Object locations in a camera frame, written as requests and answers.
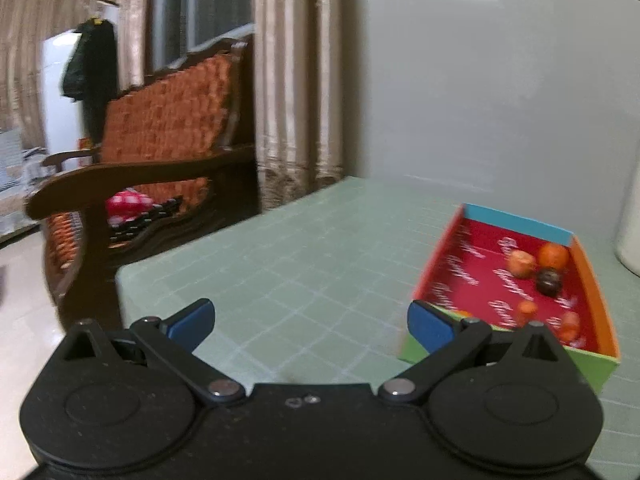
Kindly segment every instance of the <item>small orange ball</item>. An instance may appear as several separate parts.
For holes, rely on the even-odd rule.
[[[569,344],[572,341],[578,339],[580,335],[580,316],[575,312],[565,312],[562,316],[562,322],[560,328],[558,328],[558,339],[565,344]]]
[[[507,270],[515,278],[528,278],[536,270],[536,259],[525,251],[511,251],[507,257]]]
[[[553,267],[555,270],[562,271],[569,263],[569,251],[560,244],[548,242],[540,248],[538,263],[540,267]]]
[[[518,326],[525,326],[529,321],[535,320],[537,313],[538,306],[533,303],[533,301],[521,301],[516,311],[516,322]]]

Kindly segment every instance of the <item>window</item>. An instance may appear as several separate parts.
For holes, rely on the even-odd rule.
[[[152,0],[152,68],[157,71],[251,21],[251,0]]]

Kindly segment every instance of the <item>tiled floor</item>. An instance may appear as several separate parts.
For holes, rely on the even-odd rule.
[[[16,480],[35,466],[18,410],[63,332],[44,284],[40,233],[0,249],[0,266],[0,480]]]

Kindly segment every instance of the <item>green box side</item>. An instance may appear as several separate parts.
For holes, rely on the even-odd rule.
[[[609,379],[610,375],[620,364],[612,357],[594,354],[584,350],[568,348],[567,351],[578,370],[580,370],[584,378],[587,379],[589,386],[591,386],[597,394],[600,393],[604,383],[607,382],[607,379]],[[429,355],[428,352],[418,343],[417,339],[411,334],[407,334],[402,343],[398,358],[414,364],[427,357],[427,355]]]

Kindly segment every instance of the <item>curtain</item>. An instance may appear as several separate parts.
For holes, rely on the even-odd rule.
[[[145,81],[147,10],[150,0],[120,0],[118,17],[118,80],[120,89]]]
[[[339,0],[254,0],[258,174],[265,209],[342,177]]]
[[[93,0],[0,0],[0,128],[20,128],[24,148],[44,146],[42,41],[75,28]]]

